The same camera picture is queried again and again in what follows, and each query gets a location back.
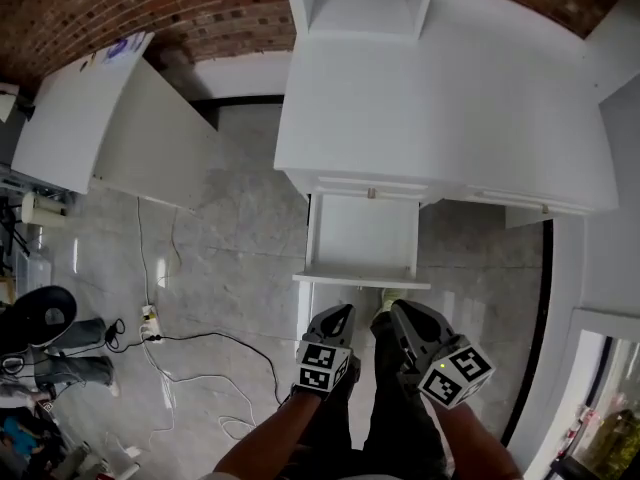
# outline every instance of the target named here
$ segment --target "black baseboard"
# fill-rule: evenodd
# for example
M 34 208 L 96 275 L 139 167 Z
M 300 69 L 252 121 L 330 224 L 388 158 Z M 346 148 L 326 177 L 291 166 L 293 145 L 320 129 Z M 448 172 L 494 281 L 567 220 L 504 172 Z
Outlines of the black baseboard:
M 190 101 L 191 106 L 217 130 L 220 107 L 234 107 L 238 105 L 282 105 L 284 95 L 273 94 L 266 96 L 238 96 L 235 98 L 215 98 L 209 100 Z
M 536 318 L 536 327 L 533 332 L 533 341 L 531 342 L 531 352 L 529 353 L 529 361 L 522 378 L 522 386 L 518 393 L 518 398 L 513 406 L 511 417 L 507 423 L 500 442 L 503 446 L 508 446 L 509 441 L 513 437 L 520 416 L 531 386 L 533 378 L 538 368 L 538 360 L 542 350 L 542 341 L 544 339 L 544 331 L 547 328 L 547 316 L 549 314 L 549 300 L 551 298 L 551 275 L 553 273 L 553 221 L 547 220 L 542 225 L 542 279 L 540 282 L 540 298 L 538 300 L 538 316 Z

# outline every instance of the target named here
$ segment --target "forearm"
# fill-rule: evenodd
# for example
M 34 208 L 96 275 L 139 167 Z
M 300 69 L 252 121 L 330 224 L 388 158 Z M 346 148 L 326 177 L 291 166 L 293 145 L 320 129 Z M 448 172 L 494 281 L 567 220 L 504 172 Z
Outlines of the forearm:
M 19 384 L 0 384 L 0 408 L 30 406 L 31 391 Z
M 478 421 L 467 404 L 447 411 L 434 404 L 460 480 L 522 478 L 511 454 Z
M 272 480 L 287 464 L 320 405 L 320 397 L 293 395 L 275 414 L 235 445 L 215 470 L 240 480 Z

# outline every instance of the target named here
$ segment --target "gray tile floor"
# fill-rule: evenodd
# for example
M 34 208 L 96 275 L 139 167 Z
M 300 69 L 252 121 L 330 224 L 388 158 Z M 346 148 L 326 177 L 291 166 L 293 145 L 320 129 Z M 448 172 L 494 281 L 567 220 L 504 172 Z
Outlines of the gray tile floor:
M 286 176 L 271 167 L 279 117 L 277 105 L 224 108 L 206 204 L 191 214 L 141 201 L 140 214 L 149 298 L 158 306 L 163 331 L 182 336 L 223 329 L 247 341 L 273 359 L 284 397 L 301 318 L 299 286 L 291 275 L 303 268 L 307 209 Z M 74 293 L 81 317 L 100 315 L 108 323 L 122 318 L 123 344 L 139 339 L 146 303 L 139 240 L 135 198 L 109 190 L 79 198 L 69 226 L 45 230 L 43 236 L 42 253 L 53 263 L 54 282 Z M 533 337 L 541 250 L 541 227 L 504 230 L 499 207 L 442 201 L 421 212 L 419 275 L 433 288 L 413 297 L 443 311 L 495 362 L 498 371 L 470 403 L 497 436 L 511 413 Z M 358 308 L 354 346 L 363 374 L 350 418 L 354 445 L 361 446 L 375 391 L 374 341 L 366 325 L 378 294 L 329 286 L 315 290 L 314 311 L 338 301 Z M 277 407 L 266 361 L 232 342 L 213 337 L 150 347 L 175 378 L 233 378 L 252 400 L 258 422 Z M 175 429 L 154 434 L 149 445 L 153 429 L 171 426 L 158 373 L 140 347 L 111 357 L 121 398 L 100 386 L 78 385 L 56 402 L 55 413 L 72 436 L 114 462 L 123 455 L 117 442 L 149 450 L 137 459 L 142 470 L 136 478 L 198 478 L 233 444 L 218 417 L 250 417 L 247 402 L 224 379 L 176 385 Z M 240 424 L 227 430 L 238 436 L 247 431 Z

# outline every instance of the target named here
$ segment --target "white drawer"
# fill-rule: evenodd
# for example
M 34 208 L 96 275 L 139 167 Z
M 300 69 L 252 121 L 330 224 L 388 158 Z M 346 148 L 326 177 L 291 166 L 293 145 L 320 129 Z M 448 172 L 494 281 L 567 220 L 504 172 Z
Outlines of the white drawer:
M 313 194 L 305 270 L 297 281 L 428 289 L 416 281 L 417 200 Z
M 318 176 L 313 192 L 420 202 L 428 196 L 429 186 L 417 183 Z
M 588 215 L 594 212 L 593 208 L 584 205 L 558 201 L 556 199 L 538 197 L 526 194 L 504 192 L 500 190 L 487 190 L 468 187 L 462 192 L 462 196 L 456 199 L 477 203 L 498 204 L 515 208 L 540 210 L 544 213 L 565 213 L 571 215 Z

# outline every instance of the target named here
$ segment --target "sticker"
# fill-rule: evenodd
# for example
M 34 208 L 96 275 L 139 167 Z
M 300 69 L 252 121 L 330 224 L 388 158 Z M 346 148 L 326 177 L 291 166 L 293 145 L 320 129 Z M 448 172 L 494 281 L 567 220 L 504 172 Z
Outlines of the sticker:
M 335 348 L 309 343 L 309 345 L 307 345 L 307 350 L 304 353 L 304 357 L 302 358 L 302 364 L 318 366 L 320 368 L 331 370 L 335 355 Z
M 458 396 L 458 393 L 462 391 L 462 388 L 458 386 L 458 384 L 437 371 L 431 372 L 431 375 L 429 375 L 429 378 L 423 386 L 422 389 L 426 394 L 445 405 L 453 402 L 456 396 Z
M 478 390 L 484 386 L 484 383 L 487 381 L 489 377 L 487 377 L 486 379 L 482 379 L 480 382 L 478 382 L 477 384 L 472 384 L 471 386 L 469 386 L 467 388 L 467 390 L 464 392 L 464 394 L 462 395 L 462 397 L 460 397 L 460 402 L 464 402 L 467 398 L 469 398 L 470 396 L 475 395 Z
M 300 368 L 300 385 L 308 388 L 322 389 L 327 391 L 329 389 L 329 377 L 330 374 L 326 372 L 319 372 L 317 370 L 307 370 Z
M 449 357 L 449 360 L 469 382 L 491 371 L 491 366 L 472 347 Z
M 333 381 L 334 386 L 338 383 L 338 381 L 342 377 L 344 377 L 344 374 L 347 373 L 348 366 L 349 366 L 349 356 L 347 356 L 345 360 L 342 361 L 342 364 L 338 367 L 338 370 L 336 371 L 336 378 Z

